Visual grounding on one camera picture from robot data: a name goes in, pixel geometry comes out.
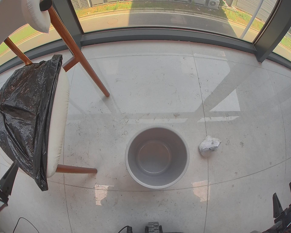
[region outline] tiled floor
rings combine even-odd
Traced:
[[[109,98],[77,64],[67,74],[70,99],[60,163],[96,167],[97,175],[55,174],[49,190],[18,173],[0,229],[19,217],[39,232],[143,232],[159,221],[164,232],[251,232],[273,224],[272,195],[291,203],[291,70],[248,53],[173,41],[86,46],[83,53]],[[63,62],[70,58],[63,51]],[[51,55],[35,61],[49,59]],[[3,82],[15,70],[0,75]],[[184,177],[149,190],[126,170],[130,138],[165,125],[186,140]],[[206,135],[222,143],[209,159],[198,151]],[[3,175],[8,169],[0,158]],[[15,231],[36,232],[20,220]]]

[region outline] wire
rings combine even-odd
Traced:
[[[125,226],[124,228],[129,227],[129,226]],[[124,228],[122,228],[118,233],[120,233]]]
[[[19,222],[19,220],[21,219],[21,218],[23,218],[23,217],[20,217],[19,219],[18,219],[18,221],[17,221],[17,223],[16,223],[16,226],[14,227],[14,230],[13,230],[13,232],[12,233],[14,233],[14,231],[15,231],[15,229],[16,229],[16,227],[17,227],[17,224],[18,224],[18,222]]]

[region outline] glass window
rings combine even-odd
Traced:
[[[273,52],[291,61],[291,28],[283,37],[281,42],[276,46]]]
[[[9,38],[17,45],[22,51],[26,52],[40,45],[46,44],[60,39],[60,35],[56,32],[51,25],[49,34],[42,33],[34,30],[30,25],[26,24],[15,32],[13,32]],[[0,44],[0,65],[16,57],[16,55],[7,47],[3,42]]]
[[[71,0],[84,32],[167,26],[240,38],[260,0]],[[276,0],[264,0],[244,40],[252,42]]]

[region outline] outdoor air conditioning unit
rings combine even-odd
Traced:
[[[219,0],[209,0],[208,6],[218,9]]]
[[[195,4],[199,4],[199,5],[205,5],[206,0],[192,0],[193,2],[195,2]]]

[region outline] road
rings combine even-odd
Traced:
[[[231,37],[239,37],[244,27],[239,24],[225,22],[214,18],[208,18],[198,15],[190,15],[177,12],[153,12],[153,10],[136,12],[136,10],[123,10],[117,13],[104,13],[102,15],[92,15],[80,19],[84,32],[96,31],[116,27],[134,27],[134,26],[170,26],[199,29],[209,32],[224,34]],[[249,30],[244,39],[253,41],[258,32]],[[18,45],[22,51],[30,50],[39,45],[59,39],[57,32],[52,29],[49,34],[41,33]],[[281,46],[274,50],[291,60],[291,53]],[[0,57],[0,64],[13,58],[15,55],[9,51]]]

